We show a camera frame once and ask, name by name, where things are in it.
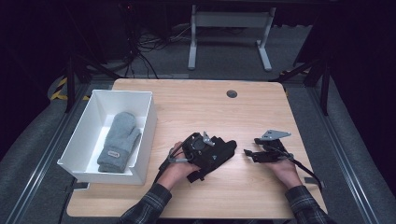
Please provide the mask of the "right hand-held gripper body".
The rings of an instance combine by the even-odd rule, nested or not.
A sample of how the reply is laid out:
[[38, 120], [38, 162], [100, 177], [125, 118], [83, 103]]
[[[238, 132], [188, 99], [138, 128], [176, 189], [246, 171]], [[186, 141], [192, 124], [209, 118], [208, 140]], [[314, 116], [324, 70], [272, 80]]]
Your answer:
[[259, 145], [263, 148], [263, 152], [260, 152], [258, 156], [260, 163], [292, 160], [293, 155], [285, 149], [280, 141], [281, 138], [287, 136], [291, 136], [291, 133], [276, 130], [266, 131], [260, 137], [264, 141], [263, 145]]

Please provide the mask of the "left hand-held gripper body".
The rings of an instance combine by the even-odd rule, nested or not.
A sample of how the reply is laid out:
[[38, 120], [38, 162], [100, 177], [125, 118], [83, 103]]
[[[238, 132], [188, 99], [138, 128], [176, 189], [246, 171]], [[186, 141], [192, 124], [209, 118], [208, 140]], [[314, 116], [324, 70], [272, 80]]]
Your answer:
[[206, 132], [193, 133], [182, 144], [182, 150], [188, 162], [203, 154], [204, 151], [213, 147], [215, 143]]

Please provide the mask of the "black glove with teal mark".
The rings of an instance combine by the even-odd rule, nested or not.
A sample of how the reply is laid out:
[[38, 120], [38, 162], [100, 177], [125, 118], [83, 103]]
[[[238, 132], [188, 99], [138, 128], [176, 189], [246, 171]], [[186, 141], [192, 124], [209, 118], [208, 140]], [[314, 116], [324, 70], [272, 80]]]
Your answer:
[[215, 145], [190, 162], [198, 166], [200, 170], [205, 170], [208, 174], [229, 160], [234, 155], [237, 147], [234, 140], [225, 142], [222, 138], [216, 136], [213, 136], [211, 139]]

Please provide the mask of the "grey mitten with label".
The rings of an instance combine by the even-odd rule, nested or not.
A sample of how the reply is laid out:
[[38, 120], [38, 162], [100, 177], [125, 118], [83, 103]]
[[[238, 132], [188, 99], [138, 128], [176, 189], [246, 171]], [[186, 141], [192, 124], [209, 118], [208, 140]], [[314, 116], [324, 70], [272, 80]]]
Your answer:
[[117, 114], [107, 133], [103, 149], [97, 159], [101, 173], [122, 174], [140, 135], [135, 116], [128, 112]]

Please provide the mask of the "white box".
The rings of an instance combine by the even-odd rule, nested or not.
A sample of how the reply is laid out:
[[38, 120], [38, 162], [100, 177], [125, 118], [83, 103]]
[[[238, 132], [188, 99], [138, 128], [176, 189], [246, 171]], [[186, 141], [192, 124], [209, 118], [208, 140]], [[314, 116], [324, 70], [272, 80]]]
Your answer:
[[[102, 173], [97, 159], [114, 117], [121, 112], [134, 115], [140, 135], [124, 171]], [[58, 164], [80, 182], [143, 185], [156, 123], [157, 113], [150, 91], [94, 90]]]

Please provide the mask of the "person's right hand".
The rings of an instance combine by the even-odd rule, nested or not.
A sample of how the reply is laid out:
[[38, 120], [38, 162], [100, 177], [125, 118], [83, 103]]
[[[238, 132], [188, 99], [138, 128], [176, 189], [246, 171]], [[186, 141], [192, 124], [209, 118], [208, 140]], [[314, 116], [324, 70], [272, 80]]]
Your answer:
[[292, 189], [303, 184], [297, 174], [295, 165], [289, 160], [272, 162], [268, 164], [268, 167], [287, 189]]

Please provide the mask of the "person's left hand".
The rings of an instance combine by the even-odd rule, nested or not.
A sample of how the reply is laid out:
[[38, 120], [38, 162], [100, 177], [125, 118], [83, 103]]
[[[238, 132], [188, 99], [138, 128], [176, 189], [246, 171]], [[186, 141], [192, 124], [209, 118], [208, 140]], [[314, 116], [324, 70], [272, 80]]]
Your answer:
[[169, 191], [182, 179], [200, 168], [195, 164], [188, 162], [171, 163], [157, 180], [157, 183], [168, 189]]

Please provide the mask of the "grey tape strip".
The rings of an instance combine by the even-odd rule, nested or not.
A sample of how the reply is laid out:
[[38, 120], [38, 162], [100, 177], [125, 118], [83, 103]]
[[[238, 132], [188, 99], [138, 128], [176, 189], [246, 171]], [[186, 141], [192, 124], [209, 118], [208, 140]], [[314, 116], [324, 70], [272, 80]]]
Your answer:
[[323, 181], [317, 181], [314, 177], [304, 177], [304, 182], [306, 184], [316, 184], [321, 188], [326, 187]]

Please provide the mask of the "black metal stand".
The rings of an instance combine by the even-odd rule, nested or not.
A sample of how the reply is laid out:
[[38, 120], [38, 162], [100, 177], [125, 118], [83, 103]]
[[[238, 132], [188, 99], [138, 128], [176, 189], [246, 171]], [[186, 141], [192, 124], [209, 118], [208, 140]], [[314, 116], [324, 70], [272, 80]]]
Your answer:
[[68, 113], [72, 110], [76, 100], [76, 83], [75, 77], [83, 84], [88, 84], [92, 79], [92, 73], [89, 71], [88, 66], [98, 70], [101, 74], [104, 74], [114, 80], [120, 78], [119, 75], [105, 68], [101, 64], [89, 60], [88, 58], [73, 54], [70, 56], [66, 66], [66, 86], [67, 86], [67, 106], [65, 112]]
[[316, 59], [309, 63], [304, 63], [291, 71], [285, 71], [282, 75], [277, 78], [270, 79], [270, 82], [282, 83], [292, 77], [301, 74], [307, 70], [308, 73], [303, 81], [306, 87], [314, 87], [319, 80], [321, 80], [320, 96], [319, 96], [319, 107], [322, 113], [328, 115], [328, 95], [330, 86], [330, 69], [326, 60]]

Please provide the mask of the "yellow black hazard tape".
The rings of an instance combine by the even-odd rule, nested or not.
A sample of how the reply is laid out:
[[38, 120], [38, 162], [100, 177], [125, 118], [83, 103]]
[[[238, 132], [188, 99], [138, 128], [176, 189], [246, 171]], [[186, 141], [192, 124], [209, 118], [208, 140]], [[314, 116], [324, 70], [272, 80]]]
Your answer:
[[68, 83], [67, 77], [57, 78], [48, 90], [48, 97], [50, 100], [63, 100], [67, 101], [70, 96], [74, 96], [77, 100], [78, 95], [82, 94], [81, 99], [83, 101], [88, 101], [91, 96], [86, 94], [82, 89], [82, 85], [76, 81], [72, 84]]

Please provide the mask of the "grey metal floor rail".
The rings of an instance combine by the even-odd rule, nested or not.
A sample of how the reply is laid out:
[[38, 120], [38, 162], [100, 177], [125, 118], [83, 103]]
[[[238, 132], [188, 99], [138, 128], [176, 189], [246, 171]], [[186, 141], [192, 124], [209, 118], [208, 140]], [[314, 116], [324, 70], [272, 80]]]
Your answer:
[[326, 130], [327, 135], [329, 135], [330, 141], [332, 143], [333, 154], [340, 166], [354, 201], [360, 210], [364, 224], [379, 224], [375, 211], [366, 196], [366, 193], [356, 175], [355, 170], [351, 165], [351, 162], [347, 157], [347, 154], [344, 151], [344, 147], [342, 146], [342, 143], [335, 132], [331, 120], [321, 109], [318, 94], [313, 88], [307, 88], [306, 91], [309, 98], [313, 102], [315, 109], [317, 110], [318, 116]]
[[64, 132], [69, 125], [71, 118], [73, 118], [77, 108], [82, 101], [83, 96], [87, 92], [89, 84], [80, 84], [75, 92], [75, 102], [68, 105], [63, 116], [54, 131], [45, 151], [43, 152], [38, 164], [29, 176], [27, 184], [15, 203], [10, 215], [7, 217], [5, 224], [20, 224], [22, 217], [24, 216], [30, 202], [33, 200], [36, 191], [38, 190], [46, 172], [48, 171], [50, 164], [60, 148], [60, 144], [64, 139]]

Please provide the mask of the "white metal desk frame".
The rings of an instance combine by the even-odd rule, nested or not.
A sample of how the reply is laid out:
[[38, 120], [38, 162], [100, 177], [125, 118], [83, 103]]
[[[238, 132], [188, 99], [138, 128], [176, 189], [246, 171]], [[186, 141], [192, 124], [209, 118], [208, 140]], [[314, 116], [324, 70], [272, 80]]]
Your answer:
[[196, 65], [196, 30], [198, 27], [262, 28], [262, 38], [256, 41], [256, 46], [264, 70], [270, 72], [272, 70], [272, 65], [265, 46], [275, 14], [275, 7], [270, 7], [266, 12], [209, 12], [198, 11], [197, 6], [193, 5], [191, 7], [191, 44], [188, 69], [194, 70]]

